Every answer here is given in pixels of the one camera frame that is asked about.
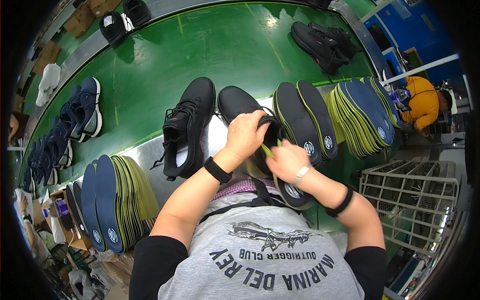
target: person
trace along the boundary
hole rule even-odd
[[[226,146],[213,157],[223,172],[237,169],[260,147],[269,125],[257,129],[262,116],[257,110],[231,122]],[[266,163],[279,178],[326,208],[348,204],[337,216],[348,230],[345,257],[328,234],[310,229],[291,208],[241,206],[261,194],[257,184],[248,188],[252,179],[216,195],[220,181],[203,167],[173,192],[150,235],[135,245],[131,300],[382,298],[386,252],[374,207],[312,168],[303,148],[283,140],[271,150],[275,159]],[[262,182],[272,198],[280,198],[272,181]],[[238,207],[222,210],[231,205]]]
[[[29,116],[13,111],[10,115],[8,144],[14,146],[17,140],[24,137],[25,127]]]
[[[446,90],[437,92],[433,85],[419,76],[406,77],[407,90],[411,92],[411,111],[401,113],[406,124],[413,124],[423,137],[428,137],[427,126],[435,122],[440,112],[452,109],[452,96]]]

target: metal wire rack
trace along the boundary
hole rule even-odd
[[[395,160],[362,171],[359,191],[378,212],[386,240],[435,256],[458,198],[454,176],[452,161]]]

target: black wristband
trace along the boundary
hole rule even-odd
[[[220,183],[227,183],[232,179],[233,172],[230,174],[226,173],[215,163],[215,161],[213,161],[213,157],[207,158],[204,167],[207,169],[208,173],[212,174],[212,176]]]
[[[342,203],[335,209],[332,208],[325,208],[325,212],[327,215],[336,218],[339,213],[343,212],[343,210],[348,206],[350,201],[352,200],[353,196],[353,190],[350,187],[347,187],[347,195],[345,196],[345,199],[342,201]]]

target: plastic bottle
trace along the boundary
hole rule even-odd
[[[401,102],[411,96],[412,93],[410,92],[410,90],[399,89],[390,93],[390,98],[393,102]]]
[[[57,201],[53,201],[46,209],[42,209],[43,216],[46,217],[53,217],[58,218],[63,215],[67,215],[69,212],[68,206],[65,203],[65,200],[58,199]]]

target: hand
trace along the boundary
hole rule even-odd
[[[303,167],[310,166],[310,159],[305,149],[292,145],[286,139],[281,147],[272,147],[275,159],[267,157],[266,163],[270,171],[287,183],[295,183],[295,175]]]
[[[239,114],[228,127],[227,145],[224,149],[240,163],[250,157],[264,142],[270,123],[265,123],[257,129],[258,121],[263,116],[266,116],[263,110]]]
[[[20,209],[22,212],[25,211],[25,214],[26,214],[27,206],[28,206],[27,197],[24,195],[24,193],[22,193],[22,195],[20,196]]]

